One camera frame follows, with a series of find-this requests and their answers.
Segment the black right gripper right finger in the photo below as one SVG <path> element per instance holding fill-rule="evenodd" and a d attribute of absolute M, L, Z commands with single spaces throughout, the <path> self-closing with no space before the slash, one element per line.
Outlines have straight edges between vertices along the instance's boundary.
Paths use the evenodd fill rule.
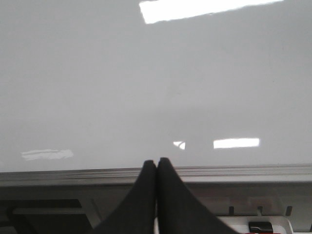
<path fill-rule="evenodd" d="M 157 217 L 161 234 L 236 234 L 190 192 L 168 158 L 157 167 Z"/>

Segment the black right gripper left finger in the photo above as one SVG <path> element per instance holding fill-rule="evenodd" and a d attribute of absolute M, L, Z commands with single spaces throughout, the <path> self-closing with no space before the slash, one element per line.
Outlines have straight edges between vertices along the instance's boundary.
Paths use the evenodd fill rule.
<path fill-rule="evenodd" d="M 143 163 L 133 187 L 93 234 L 153 234 L 156 214 L 156 166 Z"/>

